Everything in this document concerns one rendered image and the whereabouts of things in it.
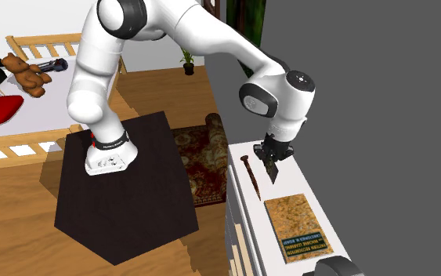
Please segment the dark mottled flat slab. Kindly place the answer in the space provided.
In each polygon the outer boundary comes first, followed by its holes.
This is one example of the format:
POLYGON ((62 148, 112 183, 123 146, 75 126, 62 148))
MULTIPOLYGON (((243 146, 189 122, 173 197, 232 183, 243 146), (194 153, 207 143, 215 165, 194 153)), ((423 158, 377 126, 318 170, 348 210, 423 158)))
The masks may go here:
POLYGON ((271 180, 272 184, 275 184, 277 175, 278 175, 278 168, 276 165, 276 162, 271 157, 266 157, 265 161, 263 162, 266 172, 271 180))

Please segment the rusty brown nail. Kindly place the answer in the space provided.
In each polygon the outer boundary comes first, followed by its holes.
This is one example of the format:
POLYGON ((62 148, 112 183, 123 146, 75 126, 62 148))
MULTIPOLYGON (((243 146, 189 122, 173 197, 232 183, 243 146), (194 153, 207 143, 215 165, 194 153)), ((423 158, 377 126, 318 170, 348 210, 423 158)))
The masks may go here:
POLYGON ((247 155, 243 155, 243 156, 240 157, 240 160, 244 163, 244 166, 245 166, 245 168, 246 168, 246 170, 248 172, 248 175, 250 177, 252 186, 253 186, 253 188, 255 190, 255 193, 258 196, 258 199, 262 200, 261 195, 260 195, 260 191, 259 191, 259 188, 258 188, 257 180, 255 178, 255 175, 254 175, 254 173, 253 173, 253 171, 251 169, 251 166, 249 164, 249 161, 248 161, 248 156, 247 155))

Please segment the red patterned rug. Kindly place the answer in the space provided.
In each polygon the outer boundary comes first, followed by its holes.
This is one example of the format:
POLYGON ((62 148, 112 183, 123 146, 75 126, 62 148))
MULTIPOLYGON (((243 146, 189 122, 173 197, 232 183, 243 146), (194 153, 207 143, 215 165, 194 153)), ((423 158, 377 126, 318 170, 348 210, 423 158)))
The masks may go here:
POLYGON ((210 113, 203 125, 172 130, 190 180, 196 207, 226 200, 227 138, 219 114, 210 113))

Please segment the brown mottled book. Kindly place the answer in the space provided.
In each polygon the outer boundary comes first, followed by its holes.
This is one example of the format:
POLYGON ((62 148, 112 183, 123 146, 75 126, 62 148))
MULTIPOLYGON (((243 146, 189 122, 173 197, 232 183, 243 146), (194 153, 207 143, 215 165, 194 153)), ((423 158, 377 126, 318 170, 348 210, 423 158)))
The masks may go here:
POLYGON ((264 206, 285 263, 334 252, 304 194, 266 200, 264 206))

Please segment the small potted green plant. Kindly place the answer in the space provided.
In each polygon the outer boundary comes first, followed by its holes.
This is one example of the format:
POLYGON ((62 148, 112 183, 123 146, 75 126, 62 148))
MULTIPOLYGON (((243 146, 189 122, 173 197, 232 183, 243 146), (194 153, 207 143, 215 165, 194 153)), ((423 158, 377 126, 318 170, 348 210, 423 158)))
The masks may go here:
POLYGON ((184 48, 181 48, 183 57, 180 62, 183 64, 183 69, 185 71, 185 75, 193 75, 194 74, 194 59, 191 53, 189 53, 184 48))

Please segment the dark green curtain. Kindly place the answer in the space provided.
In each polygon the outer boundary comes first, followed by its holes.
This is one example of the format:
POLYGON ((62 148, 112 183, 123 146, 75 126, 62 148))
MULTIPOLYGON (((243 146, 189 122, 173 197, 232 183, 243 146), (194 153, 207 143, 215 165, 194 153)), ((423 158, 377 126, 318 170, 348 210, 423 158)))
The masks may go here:
POLYGON ((226 22, 256 46, 261 45, 266 0, 226 0, 226 22))

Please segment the dark grey rounded object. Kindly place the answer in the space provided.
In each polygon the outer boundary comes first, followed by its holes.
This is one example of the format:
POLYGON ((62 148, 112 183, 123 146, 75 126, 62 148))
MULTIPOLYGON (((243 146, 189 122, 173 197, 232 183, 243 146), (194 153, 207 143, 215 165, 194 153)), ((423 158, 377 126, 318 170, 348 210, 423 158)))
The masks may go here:
POLYGON ((302 276, 366 276, 350 259, 344 256, 332 256, 318 260, 313 271, 302 276))

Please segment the dark robot stand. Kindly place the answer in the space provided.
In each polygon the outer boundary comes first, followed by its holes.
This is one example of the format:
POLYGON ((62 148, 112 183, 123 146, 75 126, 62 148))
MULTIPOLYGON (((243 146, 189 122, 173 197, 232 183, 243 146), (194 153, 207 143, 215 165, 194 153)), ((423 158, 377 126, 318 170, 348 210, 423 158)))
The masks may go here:
POLYGON ((121 172, 90 176, 91 133, 67 135, 55 227, 118 265, 198 229, 190 182, 164 112, 122 122, 138 147, 121 172))

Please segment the dark blue flashlight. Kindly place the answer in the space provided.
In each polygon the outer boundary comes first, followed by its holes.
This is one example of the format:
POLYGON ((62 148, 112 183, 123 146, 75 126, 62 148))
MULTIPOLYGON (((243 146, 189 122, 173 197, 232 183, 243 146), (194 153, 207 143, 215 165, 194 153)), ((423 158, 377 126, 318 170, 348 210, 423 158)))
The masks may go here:
POLYGON ((65 71, 68 69, 68 62, 64 58, 50 60, 41 64, 37 64, 41 72, 46 73, 50 71, 65 71))

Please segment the wooden bed with white mattress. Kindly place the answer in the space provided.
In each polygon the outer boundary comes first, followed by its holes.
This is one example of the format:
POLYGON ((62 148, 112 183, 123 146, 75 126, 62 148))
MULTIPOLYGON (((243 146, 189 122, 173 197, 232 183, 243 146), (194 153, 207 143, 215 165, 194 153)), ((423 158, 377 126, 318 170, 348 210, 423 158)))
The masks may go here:
POLYGON ((54 46, 62 44, 69 53, 70 68, 61 74, 46 72, 52 81, 43 85, 45 94, 39 98, 24 92, 9 71, 9 77, 0 84, 0 96, 20 95, 24 102, 11 119, 0 124, 0 167, 41 161, 47 156, 41 143, 55 142, 77 125, 86 126, 91 133, 92 144, 85 156, 85 170, 90 176, 126 169, 138 150, 108 102, 124 40, 105 31, 83 31, 9 36, 7 41, 13 55, 34 65, 42 62, 38 44, 47 45, 53 59, 59 56, 54 46), (36 55, 35 60, 25 55, 21 49, 24 45, 36 55))

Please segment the brown teddy bear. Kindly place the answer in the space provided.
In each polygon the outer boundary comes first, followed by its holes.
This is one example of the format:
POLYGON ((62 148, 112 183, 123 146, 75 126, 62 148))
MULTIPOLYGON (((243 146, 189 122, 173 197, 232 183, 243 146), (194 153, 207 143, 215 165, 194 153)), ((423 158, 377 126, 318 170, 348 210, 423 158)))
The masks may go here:
POLYGON ((27 64, 18 56, 8 53, 1 59, 2 65, 16 78, 16 81, 22 86, 24 92, 32 97, 39 98, 45 94, 44 84, 52 81, 51 77, 42 72, 42 70, 34 64, 27 64))

